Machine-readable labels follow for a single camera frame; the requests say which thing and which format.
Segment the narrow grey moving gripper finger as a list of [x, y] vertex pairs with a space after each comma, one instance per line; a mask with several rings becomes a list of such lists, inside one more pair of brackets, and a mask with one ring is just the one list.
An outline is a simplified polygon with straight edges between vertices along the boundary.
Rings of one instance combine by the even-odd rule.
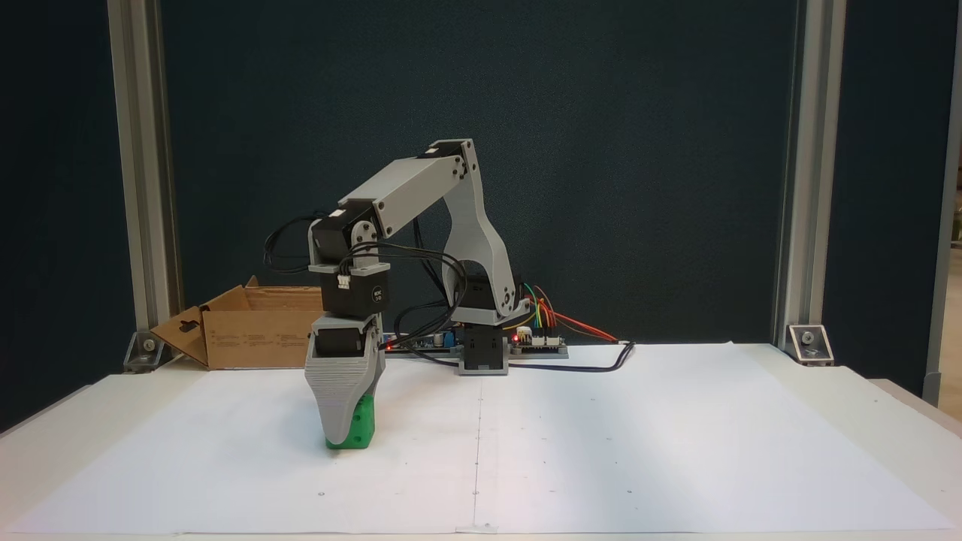
[[372, 366], [372, 378], [371, 383], [365, 389], [365, 394], [368, 396], [374, 396], [376, 394], [377, 386], [381, 380], [384, 370], [387, 366], [387, 354], [385, 345], [386, 339], [384, 338], [384, 328], [383, 328], [383, 315], [375, 315], [371, 320], [371, 339], [370, 345], [372, 347], [371, 356], [371, 366]]

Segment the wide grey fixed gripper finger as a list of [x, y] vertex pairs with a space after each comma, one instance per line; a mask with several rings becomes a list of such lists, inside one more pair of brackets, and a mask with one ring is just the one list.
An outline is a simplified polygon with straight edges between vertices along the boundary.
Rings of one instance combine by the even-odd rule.
[[376, 362], [370, 356], [308, 358], [304, 374], [315, 396], [325, 438], [343, 444], [355, 407], [374, 382]]

